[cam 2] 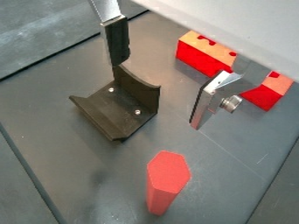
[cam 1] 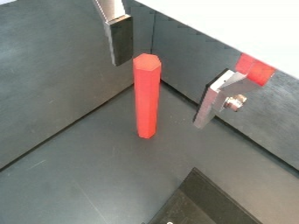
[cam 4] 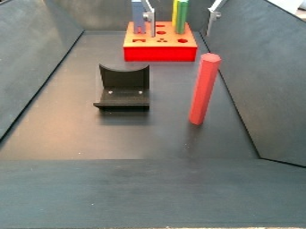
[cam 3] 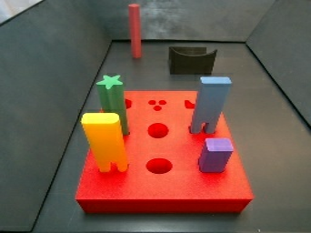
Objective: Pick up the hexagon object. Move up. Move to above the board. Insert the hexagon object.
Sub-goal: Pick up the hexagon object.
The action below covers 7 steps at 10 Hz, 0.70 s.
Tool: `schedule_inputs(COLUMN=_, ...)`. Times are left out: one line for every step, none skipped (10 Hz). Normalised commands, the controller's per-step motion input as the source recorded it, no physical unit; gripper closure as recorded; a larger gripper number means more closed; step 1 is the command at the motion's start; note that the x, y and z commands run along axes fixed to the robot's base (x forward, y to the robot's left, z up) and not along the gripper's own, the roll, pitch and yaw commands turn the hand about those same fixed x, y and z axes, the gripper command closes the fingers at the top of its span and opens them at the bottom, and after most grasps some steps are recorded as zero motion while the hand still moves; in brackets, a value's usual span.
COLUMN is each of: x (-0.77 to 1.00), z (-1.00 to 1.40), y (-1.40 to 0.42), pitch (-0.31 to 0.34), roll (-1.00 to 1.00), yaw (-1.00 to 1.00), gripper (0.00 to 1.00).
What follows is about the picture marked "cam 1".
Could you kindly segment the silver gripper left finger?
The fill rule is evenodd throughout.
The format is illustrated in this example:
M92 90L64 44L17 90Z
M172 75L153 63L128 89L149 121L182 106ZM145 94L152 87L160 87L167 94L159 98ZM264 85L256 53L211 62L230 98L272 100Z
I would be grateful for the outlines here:
M133 18L123 0L92 0L103 20L112 64L117 67L133 56Z

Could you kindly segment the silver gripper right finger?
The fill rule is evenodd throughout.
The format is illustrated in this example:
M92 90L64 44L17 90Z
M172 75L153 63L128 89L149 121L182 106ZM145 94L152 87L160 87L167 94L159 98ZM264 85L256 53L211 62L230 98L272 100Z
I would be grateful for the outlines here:
M276 69L246 53L240 54L235 69L226 69L206 85L194 125L203 129L223 109L238 112L244 106L244 93L262 88Z

